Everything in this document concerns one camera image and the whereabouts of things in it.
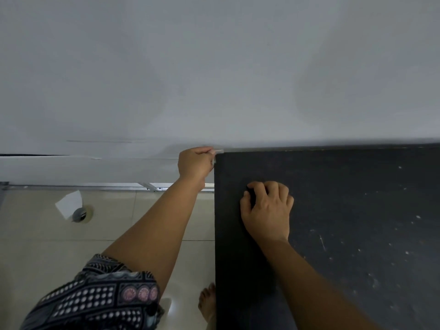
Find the scratch mark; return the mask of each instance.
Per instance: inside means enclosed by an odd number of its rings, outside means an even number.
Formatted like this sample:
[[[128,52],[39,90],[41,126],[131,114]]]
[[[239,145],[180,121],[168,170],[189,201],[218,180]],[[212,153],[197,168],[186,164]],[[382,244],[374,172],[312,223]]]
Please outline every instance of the scratch mark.
[[[324,249],[325,252],[327,252],[326,247],[324,246],[324,241],[322,240],[321,235],[319,236],[319,239],[321,240],[322,248]]]

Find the forearm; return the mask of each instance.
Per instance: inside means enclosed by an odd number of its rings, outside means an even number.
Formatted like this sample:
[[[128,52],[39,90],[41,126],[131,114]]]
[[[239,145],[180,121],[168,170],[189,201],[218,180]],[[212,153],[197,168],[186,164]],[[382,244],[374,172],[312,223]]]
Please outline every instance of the forearm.
[[[104,255],[132,271],[150,271],[161,293],[169,281],[197,198],[197,183],[178,179]]]
[[[320,276],[287,242],[262,243],[298,329],[378,329]]]

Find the hand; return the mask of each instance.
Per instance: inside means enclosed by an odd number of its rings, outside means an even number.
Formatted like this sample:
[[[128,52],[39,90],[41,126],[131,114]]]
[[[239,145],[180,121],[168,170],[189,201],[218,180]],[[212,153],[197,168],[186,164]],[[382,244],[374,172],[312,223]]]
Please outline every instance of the hand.
[[[212,147],[196,147],[179,154],[180,179],[194,182],[200,190],[205,187],[205,178],[214,167],[212,161],[216,151]]]
[[[290,231],[289,213],[294,205],[289,189],[277,182],[252,182],[248,187],[254,189],[256,201],[251,210],[248,191],[245,191],[240,200],[246,230],[260,246],[261,243],[270,241],[287,242]]]

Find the small white object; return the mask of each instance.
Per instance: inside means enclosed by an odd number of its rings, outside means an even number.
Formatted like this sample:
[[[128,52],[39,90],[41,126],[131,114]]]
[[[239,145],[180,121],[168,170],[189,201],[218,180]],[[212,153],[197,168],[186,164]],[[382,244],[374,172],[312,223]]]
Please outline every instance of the small white object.
[[[78,190],[66,195],[63,199],[58,201],[55,206],[64,216],[64,219],[67,220],[78,208],[82,207],[80,191]]]

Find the fingers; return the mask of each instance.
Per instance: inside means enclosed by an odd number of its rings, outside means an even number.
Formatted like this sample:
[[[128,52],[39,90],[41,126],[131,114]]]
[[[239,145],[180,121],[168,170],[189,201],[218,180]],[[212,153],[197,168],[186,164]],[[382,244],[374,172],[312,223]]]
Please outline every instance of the fingers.
[[[248,191],[245,191],[243,194],[243,198],[240,199],[240,211],[242,213],[242,218],[250,215],[250,194]]]
[[[191,152],[195,153],[195,154],[204,154],[209,152],[210,150],[212,150],[214,147],[212,146],[205,146],[205,147],[194,147],[194,148],[190,148],[188,150],[190,150]]]
[[[212,161],[213,158],[216,156],[216,151],[214,149],[209,150],[208,152],[204,153],[204,155],[206,155],[206,157]]]
[[[279,198],[283,203],[287,202],[287,196],[289,195],[289,188],[284,184],[278,183]]]
[[[289,208],[289,211],[292,209],[293,205],[294,205],[294,197],[287,196],[287,206]]]
[[[271,198],[278,198],[278,183],[274,181],[265,182],[264,186],[267,188],[267,191],[269,191],[268,196]]]
[[[264,197],[267,197],[266,188],[261,182],[251,182],[247,185],[248,188],[253,189],[256,195],[256,202],[260,202]]]

